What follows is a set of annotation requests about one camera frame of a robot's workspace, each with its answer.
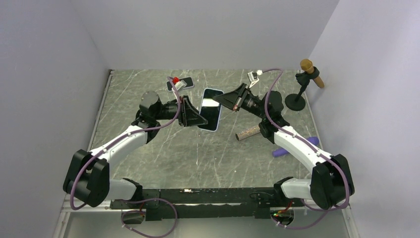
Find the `black phone in lilac case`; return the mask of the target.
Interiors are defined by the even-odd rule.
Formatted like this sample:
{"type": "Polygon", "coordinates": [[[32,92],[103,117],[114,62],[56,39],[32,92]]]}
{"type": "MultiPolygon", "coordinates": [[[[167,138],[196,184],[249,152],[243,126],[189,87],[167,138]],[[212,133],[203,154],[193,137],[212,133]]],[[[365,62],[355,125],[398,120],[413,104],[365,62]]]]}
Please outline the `black phone in lilac case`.
{"type": "Polygon", "coordinates": [[[179,92],[184,89],[189,89],[194,87],[194,82],[191,77],[178,78],[178,77],[167,77],[166,82],[167,90],[174,91],[173,87],[179,92]]]}

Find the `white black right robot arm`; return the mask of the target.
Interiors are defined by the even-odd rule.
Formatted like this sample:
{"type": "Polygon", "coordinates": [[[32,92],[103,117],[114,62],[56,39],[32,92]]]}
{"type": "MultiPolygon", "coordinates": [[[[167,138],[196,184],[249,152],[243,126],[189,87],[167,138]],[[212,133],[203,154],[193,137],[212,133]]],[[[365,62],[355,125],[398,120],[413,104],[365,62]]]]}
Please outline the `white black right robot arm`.
{"type": "Polygon", "coordinates": [[[285,149],[310,172],[310,179],[287,177],[277,182],[273,193],[277,205],[285,206],[292,198],[308,199],[328,211],[349,203],[355,188],[348,160],[341,154],[331,155],[303,138],[283,118],[284,106],[278,91],[269,91],[259,98],[242,83],[235,90],[212,99],[232,111],[244,109],[261,118],[259,130],[262,136],[285,149]]]}

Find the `glitter rhinestone microphone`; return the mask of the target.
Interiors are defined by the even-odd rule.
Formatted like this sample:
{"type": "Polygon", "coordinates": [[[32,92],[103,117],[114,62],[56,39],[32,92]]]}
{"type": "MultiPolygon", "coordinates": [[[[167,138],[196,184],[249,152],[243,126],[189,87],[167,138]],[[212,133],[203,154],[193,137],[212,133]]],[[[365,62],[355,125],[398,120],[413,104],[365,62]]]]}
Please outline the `glitter rhinestone microphone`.
{"type": "Polygon", "coordinates": [[[248,129],[245,129],[245,130],[243,130],[239,133],[236,133],[235,138],[238,141],[241,141],[241,140],[247,139],[251,136],[257,135],[259,133],[260,133],[260,127],[258,125],[256,125],[256,126],[248,128],[248,129]]]}

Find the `gold microphone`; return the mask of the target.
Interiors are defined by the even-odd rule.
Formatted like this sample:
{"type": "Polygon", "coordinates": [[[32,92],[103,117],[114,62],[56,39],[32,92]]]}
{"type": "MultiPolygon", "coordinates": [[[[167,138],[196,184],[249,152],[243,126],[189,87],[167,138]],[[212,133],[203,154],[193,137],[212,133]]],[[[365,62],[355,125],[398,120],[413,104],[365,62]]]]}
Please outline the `gold microphone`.
{"type": "Polygon", "coordinates": [[[313,62],[309,59],[303,59],[300,62],[301,70],[308,74],[318,88],[324,88],[325,84],[319,75],[318,69],[313,65],[313,62]]]}

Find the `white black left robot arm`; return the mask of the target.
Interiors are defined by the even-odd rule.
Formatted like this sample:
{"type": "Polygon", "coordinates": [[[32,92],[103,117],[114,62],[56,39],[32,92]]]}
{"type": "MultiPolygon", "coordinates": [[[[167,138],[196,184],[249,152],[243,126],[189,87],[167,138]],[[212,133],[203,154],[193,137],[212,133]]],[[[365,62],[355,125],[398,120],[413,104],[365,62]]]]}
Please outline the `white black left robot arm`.
{"type": "Polygon", "coordinates": [[[127,178],[111,179],[111,169],[134,150],[151,142],[160,129],[174,122],[183,127],[208,124],[188,96],[174,95],[175,100],[164,104],[158,93],[144,93],[134,121],[124,132],[91,151],[80,149],[75,152],[63,183],[73,210],[86,205],[97,207],[105,200],[123,200],[129,208],[141,204],[144,199],[142,185],[127,178]]]}

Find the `black round mic stand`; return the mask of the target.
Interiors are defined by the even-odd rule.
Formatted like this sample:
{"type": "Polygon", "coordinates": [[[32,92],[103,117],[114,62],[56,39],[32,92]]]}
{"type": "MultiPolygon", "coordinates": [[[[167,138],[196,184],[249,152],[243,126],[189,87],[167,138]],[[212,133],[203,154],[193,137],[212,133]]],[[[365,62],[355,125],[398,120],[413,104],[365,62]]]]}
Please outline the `black round mic stand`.
{"type": "Polygon", "coordinates": [[[315,80],[315,78],[319,76],[319,70],[316,67],[313,67],[313,69],[314,71],[312,73],[303,71],[301,73],[295,74],[295,78],[300,84],[301,88],[298,94],[289,94],[285,98],[285,105],[287,106],[287,108],[293,111],[301,111],[305,108],[306,101],[303,98],[302,94],[305,92],[310,82],[312,80],[315,80]]]}

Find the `black phone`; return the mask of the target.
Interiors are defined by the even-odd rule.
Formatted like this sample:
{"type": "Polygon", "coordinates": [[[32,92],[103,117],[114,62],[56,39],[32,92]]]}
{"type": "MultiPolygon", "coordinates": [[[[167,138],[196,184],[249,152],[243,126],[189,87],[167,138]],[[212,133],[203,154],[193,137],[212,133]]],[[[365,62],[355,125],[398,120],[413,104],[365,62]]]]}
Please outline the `black phone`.
{"type": "Polygon", "coordinates": [[[178,78],[178,77],[167,77],[166,82],[167,90],[174,91],[173,87],[179,92],[184,89],[189,89],[194,87],[194,82],[191,77],[178,78]]]}
{"type": "Polygon", "coordinates": [[[204,117],[208,123],[199,125],[198,128],[205,131],[217,131],[222,105],[216,102],[213,97],[222,95],[224,92],[218,89],[206,88],[203,91],[200,115],[204,117]]]}

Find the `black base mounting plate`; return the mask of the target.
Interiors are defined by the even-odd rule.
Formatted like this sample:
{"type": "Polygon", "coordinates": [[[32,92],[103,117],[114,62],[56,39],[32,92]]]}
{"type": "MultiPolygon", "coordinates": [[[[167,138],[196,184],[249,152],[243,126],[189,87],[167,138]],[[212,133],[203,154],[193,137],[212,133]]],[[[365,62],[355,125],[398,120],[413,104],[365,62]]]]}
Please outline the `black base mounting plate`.
{"type": "Polygon", "coordinates": [[[110,203],[112,210],[138,210],[146,221],[187,218],[253,217],[269,219],[279,210],[302,207],[298,198],[285,198],[273,187],[143,189],[131,203],[120,199],[110,203]]]}

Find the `purple microphone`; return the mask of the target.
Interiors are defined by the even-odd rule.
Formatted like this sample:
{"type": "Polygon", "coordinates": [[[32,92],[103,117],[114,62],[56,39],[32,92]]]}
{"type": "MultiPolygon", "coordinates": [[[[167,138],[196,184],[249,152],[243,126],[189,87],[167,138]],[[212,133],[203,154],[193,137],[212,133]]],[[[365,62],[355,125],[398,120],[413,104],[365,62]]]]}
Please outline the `purple microphone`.
{"type": "MultiPolygon", "coordinates": [[[[308,137],[306,139],[306,141],[313,146],[318,146],[319,143],[320,143],[319,138],[316,137],[316,136],[308,137]]],[[[284,156],[284,155],[287,155],[287,154],[293,154],[294,155],[296,152],[300,153],[302,149],[304,151],[308,151],[308,148],[309,148],[308,143],[305,143],[305,142],[303,142],[302,140],[299,140],[299,139],[297,140],[297,142],[298,142],[297,145],[294,144],[294,145],[290,145],[286,148],[279,148],[279,149],[273,151],[272,156],[277,158],[277,157],[284,156]]]]}

